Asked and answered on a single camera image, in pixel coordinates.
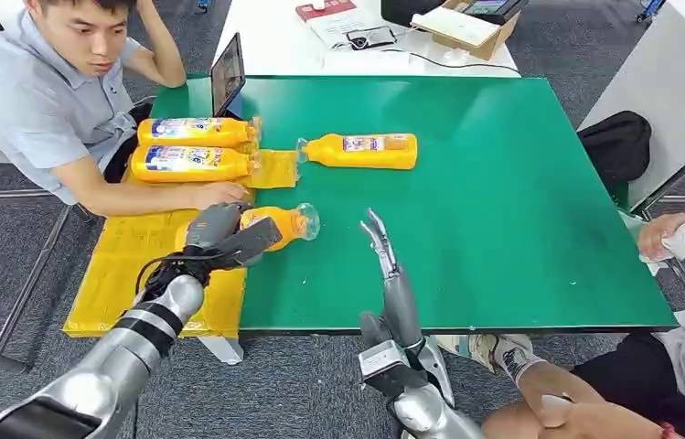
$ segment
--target floor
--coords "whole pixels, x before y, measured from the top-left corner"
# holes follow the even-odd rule
[[[195,16],[196,1],[156,0],[175,35],[187,68],[207,70],[226,14],[219,0]],[[578,125],[644,28],[633,23],[636,0],[531,0],[509,47],[525,76],[543,76]],[[138,23],[131,35],[144,39]],[[135,98],[151,93],[128,80]],[[0,166],[0,188],[30,187],[11,166]],[[685,193],[685,185],[680,188]],[[680,210],[685,207],[670,206]],[[0,325],[60,210],[48,200],[0,205]],[[17,328],[8,353],[34,364],[27,374],[0,370],[0,410],[38,390],[76,363],[94,340],[59,329],[97,239],[101,223],[71,218]],[[685,294],[671,272],[658,278],[676,309]],[[564,367],[612,348],[619,336],[551,336],[535,339],[537,352]],[[383,438],[395,424],[383,400],[361,389],[355,354],[358,337],[265,337],[242,341],[247,360],[219,364],[195,339],[181,340],[140,399],[138,437],[146,438]],[[447,358],[459,408],[483,419],[517,398],[512,384],[476,363]],[[130,437],[130,428],[121,437]]]

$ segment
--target knee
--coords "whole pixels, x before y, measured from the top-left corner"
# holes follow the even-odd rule
[[[501,407],[482,423],[486,439],[536,439],[541,424],[525,402]]]

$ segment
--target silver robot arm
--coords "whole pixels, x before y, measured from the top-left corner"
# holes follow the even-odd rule
[[[360,316],[361,334],[371,346],[359,354],[364,382],[388,398],[388,410],[406,437],[484,439],[479,426],[455,410],[444,358],[420,329],[414,293],[385,224],[371,209],[367,214],[360,226],[380,260],[383,306],[378,316]]]
[[[0,438],[112,438],[183,325],[202,306],[184,274],[156,300],[127,311],[81,362],[0,413]]]
[[[162,264],[78,365],[0,413],[0,439],[114,438],[188,320],[202,307],[212,270],[244,266],[281,239],[272,219],[238,231],[243,205],[204,210],[182,252]]]

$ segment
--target yellow bottle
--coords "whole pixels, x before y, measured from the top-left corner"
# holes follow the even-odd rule
[[[232,148],[245,142],[258,143],[261,119],[248,122],[225,117],[146,119],[137,127],[140,145],[218,146]]]
[[[227,148],[141,145],[130,167],[135,177],[151,183],[226,181],[258,168],[256,157]]]
[[[280,234],[283,235],[279,242],[267,249],[268,252],[281,250],[289,242],[298,238],[307,241],[314,240],[320,231],[317,210],[309,203],[302,203],[296,209],[291,210],[273,207],[245,210],[240,217],[240,229],[245,229],[265,217],[271,217],[280,230]]]
[[[339,135],[326,134],[296,146],[300,161],[326,166],[412,169],[417,161],[414,134]]]

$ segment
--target black cable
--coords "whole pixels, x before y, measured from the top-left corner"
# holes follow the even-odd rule
[[[140,281],[143,279],[143,275],[145,274],[145,270],[148,269],[151,265],[157,263],[157,262],[164,262],[164,261],[180,261],[180,262],[189,262],[189,261],[212,261],[214,259],[218,259],[222,256],[227,256],[228,253],[218,253],[218,254],[209,254],[209,255],[202,255],[202,256],[188,256],[188,255],[169,255],[169,256],[162,256],[161,258],[154,258],[151,261],[148,261],[143,265],[143,268],[140,269],[140,272],[137,274],[137,280],[134,282],[134,295],[138,296],[140,294]]]
[[[426,58],[426,57],[424,57],[423,55],[418,55],[418,54],[416,54],[416,53],[414,53],[414,52],[408,52],[408,51],[406,51],[406,50],[401,50],[400,48],[385,48],[385,49],[382,50],[382,52],[401,52],[401,53],[409,53],[410,55],[412,55],[412,56],[414,56],[414,57],[417,57],[417,58],[426,60],[426,61],[428,61],[428,62],[430,62],[430,63],[432,63],[432,64],[435,64],[435,65],[437,65],[437,66],[439,66],[439,67],[447,67],[447,68],[449,68],[449,69],[464,69],[464,68],[466,68],[466,67],[493,67],[493,68],[497,68],[497,69],[511,70],[511,71],[513,71],[513,72],[515,72],[515,73],[517,73],[517,74],[519,75],[519,70],[514,69],[514,68],[511,68],[510,66],[502,66],[502,65],[500,65],[500,64],[486,64],[486,63],[484,63],[484,62],[476,62],[476,63],[473,63],[473,64],[464,64],[464,65],[461,65],[461,66],[451,66],[451,65],[448,65],[448,64],[442,64],[441,62],[436,62],[436,61],[434,61],[433,59]]]
[[[137,406],[140,403],[140,395],[134,400],[134,422],[132,423],[132,439],[137,439]]]

